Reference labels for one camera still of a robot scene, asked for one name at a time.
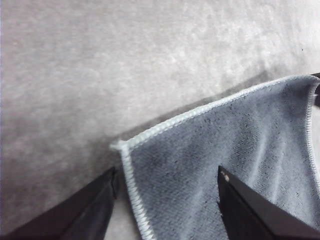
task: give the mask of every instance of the light blue towel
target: light blue towel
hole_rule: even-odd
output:
[[[319,79],[290,76],[197,107],[120,141],[144,240],[226,240],[217,201],[222,165],[272,203],[320,229],[311,143]]]

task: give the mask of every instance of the stitched edge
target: stitched edge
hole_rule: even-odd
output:
[[[189,119],[193,119],[199,115],[202,115],[210,110],[212,110],[213,108],[216,107],[220,107],[226,104],[229,104],[231,102],[234,102],[237,99],[243,98],[245,96],[247,96],[250,93],[253,93],[255,91],[267,88],[267,87],[271,87],[280,83],[285,83],[287,81],[294,81],[297,78],[310,78],[310,79],[318,79],[315,76],[312,75],[298,75],[298,76],[287,76],[287,77],[282,77],[273,81],[268,81],[268,82],[264,82],[252,87],[249,87],[247,89],[241,90],[235,94],[232,94],[230,96],[227,96],[225,98],[222,98],[220,100],[214,101],[214,102],[210,102],[206,105],[202,105],[202,106],[198,106],[192,110],[189,110],[187,112],[184,112],[182,114],[179,114],[177,116],[174,116],[168,120],[165,120],[164,122],[161,122],[141,133],[139,133],[138,135],[130,138],[129,140],[125,141],[125,143],[128,145],[128,148],[132,151],[135,148],[140,147],[141,145],[143,145],[145,142],[147,142],[150,138],[153,138],[159,134],[162,134],[163,132],[176,127],[180,124],[182,124],[184,121],[189,120]]]
[[[312,106],[314,102],[315,97],[315,90],[317,86],[319,85],[319,79],[317,79],[318,82],[316,82],[309,91],[308,94],[308,101],[307,101],[307,111],[306,111],[306,121],[305,121],[305,134],[306,134],[306,145],[307,145],[307,151],[308,151],[308,157],[313,173],[313,178],[316,185],[316,192],[318,194],[318,197],[320,198],[320,176],[315,160],[314,150],[313,150],[313,144],[312,144]]]
[[[121,154],[121,160],[124,170],[124,176],[127,184],[128,194],[130,197],[131,206],[133,209],[133,213],[140,231],[140,234],[142,236],[143,240],[157,240],[155,237],[155,233],[149,224],[149,218],[147,217],[147,212],[143,206],[142,199],[140,197],[140,193],[138,191],[138,188],[136,186],[136,181],[134,177],[134,169],[132,166],[132,160],[130,153],[133,149],[141,146],[143,143],[147,142],[150,138],[153,138],[163,132],[165,132],[168,129],[173,128],[174,126],[180,125],[182,122],[192,119],[196,116],[199,116],[201,114],[204,114],[208,111],[210,111],[213,108],[223,106],[225,104],[231,103],[239,98],[243,98],[247,96],[250,93],[253,93],[255,91],[258,91],[260,89],[264,89],[266,87],[271,87],[277,84],[285,83],[287,81],[294,81],[297,78],[306,78],[306,79],[317,79],[317,77],[312,75],[299,75],[299,76],[287,76],[283,78],[279,78],[273,81],[261,83],[252,87],[249,87],[247,89],[244,89],[238,93],[235,93],[233,95],[230,95],[228,97],[222,98],[220,100],[208,103],[203,106],[196,107],[190,111],[187,111],[185,113],[182,113],[180,115],[177,115],[171,119],[168,119],[162,123],[159,123],[141,133],[138,135],[132,137],[131,139],[127,141],[119,140],[118,142],[111,144],[110,148],[116,149],[120,151]],[[319,176],[317,174],[317,167],[316,163],[313,157],[313,147],[311,142],[311,111],[312,111],[312,101],[313,101],[313,92],[310,90],[309,97],[308,97],[308,107],[307,107],[307,117],[306,117],[306,138],[307,138],[307,150],[309,155],[309,160],[311,163],[312,172],[314,175],[314,179],[316,181],[317,186],[317,192],[319,195],[320,192],[320,186],[319,186]]]
[[[134,217],[136,219],[139,231],[143,240],[156,240],[154,231],[149,224],[146,210],[140,198],[140,193],[136,186],[134,177],[134,169],[132,166],[132,160],[130,156],[130,150],[125,141],[119,141],[115,145],[110,145],[111,148],[120,150],[121,160],[123,165],[123,171],[130,197],[130,202],[133,210]]]

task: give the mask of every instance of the gray cloth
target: gray cloth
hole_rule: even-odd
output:
[[[228,239],[217,205],[218,165],[320,230],[311,143],[318,84],[310,75],[262,83],[120,141],[142,238]]]

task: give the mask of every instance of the gray carpet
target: gray carpet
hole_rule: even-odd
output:
[[[320,72],[319,8],[2,1],[1,232],[120,166],[112,141],[261,82]],[[106,239],[139,239],[124,186],[120,195]]]

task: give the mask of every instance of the black object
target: black object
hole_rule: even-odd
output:
[[[111,168],[67,200],[1,240],[103,240],[118,189]]]
[[[315,76],[320,79],[320,72],[311,74],[312,76]],[[320,107],[320,85],[315,89],[315,99],[314,99],[314,105],[317,107]]]
[[[218,168],[220,211],[230,240],[320,240],[320,232]]]

